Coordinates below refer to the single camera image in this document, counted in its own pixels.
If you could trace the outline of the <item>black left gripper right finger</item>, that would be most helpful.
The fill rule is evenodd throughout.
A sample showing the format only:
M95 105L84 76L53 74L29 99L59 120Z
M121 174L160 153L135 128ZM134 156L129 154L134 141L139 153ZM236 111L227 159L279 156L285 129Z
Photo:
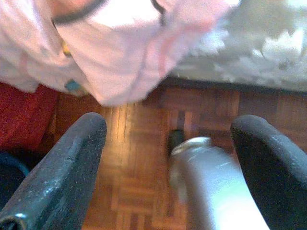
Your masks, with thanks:
M245 181L271 230L307 228L307 155L291 139L255 115L230 127Z

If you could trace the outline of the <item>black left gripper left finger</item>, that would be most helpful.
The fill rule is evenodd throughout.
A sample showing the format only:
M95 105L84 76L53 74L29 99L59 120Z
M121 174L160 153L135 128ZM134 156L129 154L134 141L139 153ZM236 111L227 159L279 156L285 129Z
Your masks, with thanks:
M101 115L82 115L30 171L1 210L1 229L81 229L106 133Z

